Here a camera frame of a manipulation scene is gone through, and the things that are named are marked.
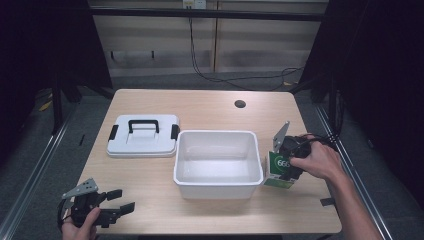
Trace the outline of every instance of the empty white box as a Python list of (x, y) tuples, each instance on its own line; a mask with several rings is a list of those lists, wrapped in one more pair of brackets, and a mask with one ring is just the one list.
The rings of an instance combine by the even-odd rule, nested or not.
[(256, 135), (250, 131), (180, 132), (174, 181), (183, 198), (250, 198), (263, 181)]

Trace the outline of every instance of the green box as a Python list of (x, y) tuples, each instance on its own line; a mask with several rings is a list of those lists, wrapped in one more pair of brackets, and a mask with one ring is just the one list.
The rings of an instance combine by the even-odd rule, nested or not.
[(290, 160), (281, 156), (278, 153), (268, 152), (266, 156), (266, 170), (264, 185), (290, 188), (298, 178), (291, 178), (290, 174)]

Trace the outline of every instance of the wooden table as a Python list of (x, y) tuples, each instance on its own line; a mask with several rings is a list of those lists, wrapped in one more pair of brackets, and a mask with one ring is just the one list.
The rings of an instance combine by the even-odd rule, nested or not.
[[(243, 100), (244, 108), (235, 101)], [(135, 211), (118, 219), (107, 234), (284, 234), (336, 233), (341, 230), (325, 182), (308, 173), (290, 189), (259, 186), (248, 200), (186, 200), (173, 181), (175, 157), (110, 158), (106, 148), (119, 115), (175, 114), (181, 130), (250, 130), (264, 160), (272, 138), (291, 121), (289, 135), (306, 132), (293, 95), (281, 92), (119, 90), (100, 128), (80, 182), (93, 177), (99, 191), (123, 189), (105, 201), (116, 208), (135, 201)]]

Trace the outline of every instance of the white lid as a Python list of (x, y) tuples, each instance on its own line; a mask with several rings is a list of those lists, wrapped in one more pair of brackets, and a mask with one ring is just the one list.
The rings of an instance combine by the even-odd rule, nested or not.
[(175, 115), (121, 115), (111, 130), (111, 157), (171, 157), (176, 152), (179, 121)]

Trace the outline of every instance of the lid handle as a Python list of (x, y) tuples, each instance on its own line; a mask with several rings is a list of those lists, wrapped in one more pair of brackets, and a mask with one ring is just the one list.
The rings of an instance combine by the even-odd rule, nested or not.
[(159, 122), (158, 120), (129, 120), (128, 127), (130, 128), (130, 133), (133, 133), (133, 124), (155, 124), (156, 133), (159, 133)]

